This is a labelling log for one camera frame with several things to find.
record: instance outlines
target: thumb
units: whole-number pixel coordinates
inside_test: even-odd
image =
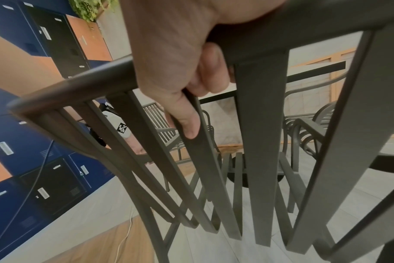
[[[184,135],[188,139],[194,139],[197,136],[200,129],[200,117],[182,91],[174,93],[167,91],[167,93],[157,96],[154,94],[153,99],[164,107],[169,123],[171,120],[167,113],[178,120],[183,127]]]

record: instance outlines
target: green leaves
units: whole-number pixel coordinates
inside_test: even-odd
[[[99,13],[99,9],[103,10],[111,8],[111,5],[117,3],[118,0],[107,0],[108,5],[103,5],[102,0],[69,0],[73,11],[82,19],[90,22],[94,21]]]

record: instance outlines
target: white cable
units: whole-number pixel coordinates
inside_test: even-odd
[[[131,227],[132,227],[132,209],[133,209],[133,207],[131,207],[131,211],[129,212],[130,224],[129,224],[128,233],[126,234],[126,237],[124,239],[122,239],[122,241],[120,242],[120,244],[118,246],[118,251],[116,253],[116,258],[115,258],[115,263],[118,261],[120,245],[122,245],[122,243],[128,238],[129,232],[131,231]]]

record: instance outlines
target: hand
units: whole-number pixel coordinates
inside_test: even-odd
[[[218,23],[258,18],[284,1],[121,0],[139,88],[195,138],[200,119],[182,89],[201,97],[230,82],[220,47],[205,42],[208,33]],[[169,114],[167,120],[173,125]]]

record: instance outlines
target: black cable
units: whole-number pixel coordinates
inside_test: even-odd
[[[38,182],[38,179],[40,178],[42,169],[44,168],[45,163],[47,162],[47,158],[48,158],[48,155],[50,154],[50,150],[51,150],[51,147],[53,146],[53,143],[54,143],[54,140],[51,140],[50,146],[48,147],[47,154],[46,154],[45,157],[44,157],[44,160],[43,160],[43,162],[42,162],[42,165],[41,165],[41,167],[40,167],[40,171],[38,172],[38,175],[37,175],[36,180],[34,181],[34,183],[33,183],[32,187],[31,187],[30,191],[28,192],[27,196],[25,197],[24,202],[20,205],[20,207],[18,208],[18,210],[16,211],[16,213],[15,213],[14,216],[12,217],[11,221],[8,223],[8,225],[6,226],[6,228],[2,231],[2,233],[1,233],[1,235],[0,235],[0,240],[1,240],[1,238],[3,237],[3,235],[5,234],[5,232],[8,230],[8,228],[10,227],[10,225],[12,224],[12,222],[14,221],[14,219],[16,218],[16,216],[18,215],[19,211],[21,211],[21,209],[23,208],[25,202],[27,202],[27,199],[28,199],[29,196],[31,195],[32,191],[34,190],[34,188],[35,188],[35,186],[36,186],[36,184],[37,184],[37,182]]]

